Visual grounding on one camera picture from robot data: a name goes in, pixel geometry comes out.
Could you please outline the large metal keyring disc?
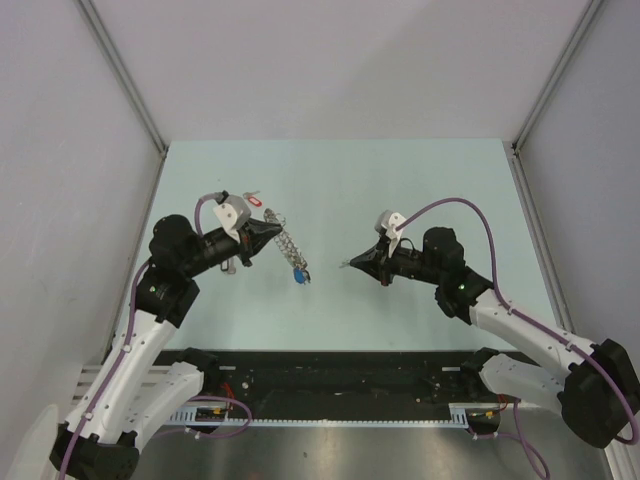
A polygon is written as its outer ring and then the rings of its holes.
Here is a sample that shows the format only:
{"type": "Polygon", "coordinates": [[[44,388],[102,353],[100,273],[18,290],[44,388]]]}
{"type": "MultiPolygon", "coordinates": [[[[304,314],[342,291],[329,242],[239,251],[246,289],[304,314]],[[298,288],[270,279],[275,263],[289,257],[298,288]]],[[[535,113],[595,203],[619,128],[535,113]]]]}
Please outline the large metal keyring disc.
{"type": "Polygon", "coordinates": [[[294,242],[292,235],[286,229],[286,218],[271,208],[265,209],[263,217],[266,222],[280,223],[282,225],[283,231],[274,238],[274,242],[287,263],[291,266],[292,271],[294,268],[299,268],[309,272],[307,260],[294,242]]]}

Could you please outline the key with blue tag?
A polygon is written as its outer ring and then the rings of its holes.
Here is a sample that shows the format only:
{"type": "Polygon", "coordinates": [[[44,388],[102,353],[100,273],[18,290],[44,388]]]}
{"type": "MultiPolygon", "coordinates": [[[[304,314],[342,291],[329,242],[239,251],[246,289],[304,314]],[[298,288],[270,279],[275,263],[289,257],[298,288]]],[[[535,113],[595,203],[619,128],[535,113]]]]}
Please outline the key with blue tag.
{"type": "Polygon", "coordinates": [[[294,280],[300,285],[306,285],[310,282],[310,274],[305,269],[293,269],[294,280]]]}

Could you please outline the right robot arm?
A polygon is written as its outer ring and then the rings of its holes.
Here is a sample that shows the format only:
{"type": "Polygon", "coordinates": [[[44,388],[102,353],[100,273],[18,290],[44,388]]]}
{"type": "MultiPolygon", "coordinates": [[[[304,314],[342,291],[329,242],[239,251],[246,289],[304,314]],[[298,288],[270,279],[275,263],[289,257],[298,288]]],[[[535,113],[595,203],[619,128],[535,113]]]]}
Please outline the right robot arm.
{"type": "Polygon", "coordinates": [[[489,332],[529,358],[522,363],[491,349],[478,351],[461,376],[469,399],[484,401],[495,392],[543,407],[596,448],[612,441],[638,443],[639,378],[625,348],[548,327],[517,309],[494,282],[466,264],[452,229],[427,230],[420,250],[381,235],[347,264],[383,286],[395,277],[434,285],[447,317],[489,332]]]}

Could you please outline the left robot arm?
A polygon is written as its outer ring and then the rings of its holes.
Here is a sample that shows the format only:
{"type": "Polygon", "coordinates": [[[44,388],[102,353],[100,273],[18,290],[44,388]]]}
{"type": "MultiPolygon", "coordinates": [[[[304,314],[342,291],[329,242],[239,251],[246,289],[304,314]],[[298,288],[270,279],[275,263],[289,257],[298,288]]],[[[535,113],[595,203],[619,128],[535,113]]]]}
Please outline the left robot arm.
{"type": "Polygon", "coordinates": [[[143,380],[181,327],[199,288],[197,275],[238,257],[250,265],[281,225],[241,221],[199,235],[182,215],[153,228],[150,257],[135,274],[129,318],[83,399],[58,426],[50,461],[61,479],[128,479],[149,441],[185,403],[221,387],[217,359],[189,348],[148,392],[143,380]]]}

